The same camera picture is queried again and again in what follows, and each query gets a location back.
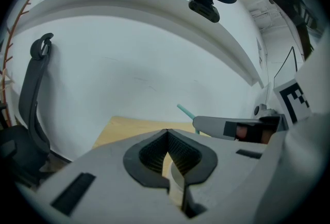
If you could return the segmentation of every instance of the chair seat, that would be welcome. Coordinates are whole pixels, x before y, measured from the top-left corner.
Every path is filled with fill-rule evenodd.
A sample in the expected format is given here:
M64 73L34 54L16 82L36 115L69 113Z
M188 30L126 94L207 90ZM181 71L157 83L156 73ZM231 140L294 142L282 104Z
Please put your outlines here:
M8 162L14 161L23 170L37 175L48 154L36 148L24 126L17 125L0 131L0 145L12 140L15 142L16 152Z

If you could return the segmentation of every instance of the office chair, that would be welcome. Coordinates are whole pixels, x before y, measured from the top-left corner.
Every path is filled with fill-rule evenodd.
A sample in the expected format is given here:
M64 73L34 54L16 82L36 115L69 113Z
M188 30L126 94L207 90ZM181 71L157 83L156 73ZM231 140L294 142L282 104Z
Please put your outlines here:
M37 118L37 97L50 60L50 39L53 36L52 33L47 33L31 46L32 58L26 70L19 100L19 113L27 129L16 125L0 131L0 152L5 164L15 180L30 186L38 185L41 179L50 175L39 171L47 160L50 142Z

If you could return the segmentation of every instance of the curved ceiling edge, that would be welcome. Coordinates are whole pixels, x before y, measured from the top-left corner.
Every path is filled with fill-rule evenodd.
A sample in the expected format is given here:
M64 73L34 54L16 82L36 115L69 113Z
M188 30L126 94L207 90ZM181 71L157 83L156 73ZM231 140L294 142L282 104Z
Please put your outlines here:
M154 15L172 21L173 24L180 24L189 31L193 31L195 36L193 40L191 39L191 34L189 35L189 38L187 35L181 36L197 45L200 45L196 42L198 38L206 40L212 44L211 46L217 47L217 49L202 46L203 49L206 49L211 54L221 59L249 85L252 85L255 81L258 81L263 85L257 69L255 69L252 61L236 39L220 23L211 23L191 11L188 8L186 0L43 0L32 7L30 11L20 19L15 35L30 27L38 25L37 19L56 10L72 8L75 6L80 7L84 4L97 5L102 3L105 5L105 3L109 2L126 3L130 8L153 13ZM157 27L164 28L161 24L157 25Z

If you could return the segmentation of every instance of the hand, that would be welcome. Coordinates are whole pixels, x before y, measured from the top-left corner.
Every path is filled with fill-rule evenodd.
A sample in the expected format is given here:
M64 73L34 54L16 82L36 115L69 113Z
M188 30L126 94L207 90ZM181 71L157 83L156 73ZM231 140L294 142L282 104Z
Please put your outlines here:
M246 137L246 134L248 133L248 128L243 126L237 126L236 128L236 138L244 139ZM275 133L275 131L272 130L264 130L262 132L261 141L262 144L268 144L271 136Z

